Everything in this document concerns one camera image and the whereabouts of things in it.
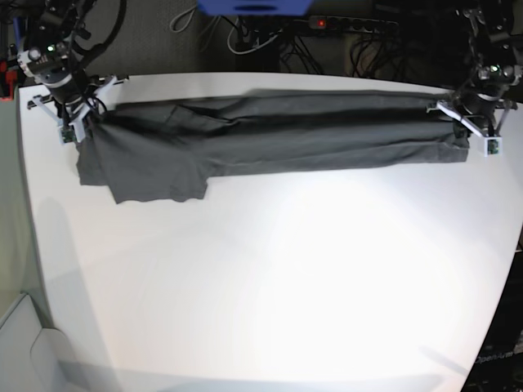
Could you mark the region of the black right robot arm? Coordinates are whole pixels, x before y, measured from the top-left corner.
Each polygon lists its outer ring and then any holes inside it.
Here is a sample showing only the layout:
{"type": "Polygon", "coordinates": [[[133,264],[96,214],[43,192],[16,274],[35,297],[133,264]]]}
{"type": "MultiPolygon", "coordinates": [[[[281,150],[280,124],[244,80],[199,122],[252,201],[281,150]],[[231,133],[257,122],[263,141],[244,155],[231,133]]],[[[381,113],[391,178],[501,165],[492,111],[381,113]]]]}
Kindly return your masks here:
{"type": "Polygon", "coordinates": [[[99,120],[107,111],[103,102],[106,93],[124,81],[118,76],[90,76],[86,72],[117,38],[127,12],[127,2],[120,1],[108,37],[86,49],[76,39],[91,37],[85,20],[95,4],[94,1],[46,1],[16,56],[25,76],[49,91],[46,96],[30,99],[27,109],[39,108],[52,118],[64,144],[79,143],[85,138],[85,126],[99,120]]]}

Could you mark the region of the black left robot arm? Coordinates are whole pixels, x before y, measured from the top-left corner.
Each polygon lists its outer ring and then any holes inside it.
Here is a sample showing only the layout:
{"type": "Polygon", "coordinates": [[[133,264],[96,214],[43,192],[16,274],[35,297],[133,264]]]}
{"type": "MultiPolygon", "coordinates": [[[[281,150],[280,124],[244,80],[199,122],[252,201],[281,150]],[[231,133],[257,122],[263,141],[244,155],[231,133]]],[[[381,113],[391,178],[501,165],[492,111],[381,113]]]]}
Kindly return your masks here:
{"type": "Polygon", "coordinates": [[[505,97],[522,80],[522,36],[512,33],[509,1],[467,1],[461,15],[471,25],[471,70],[452,95],[427,106],[476,136],[487,154],[501,149],[501,128],[516,104],[505,97]]]}

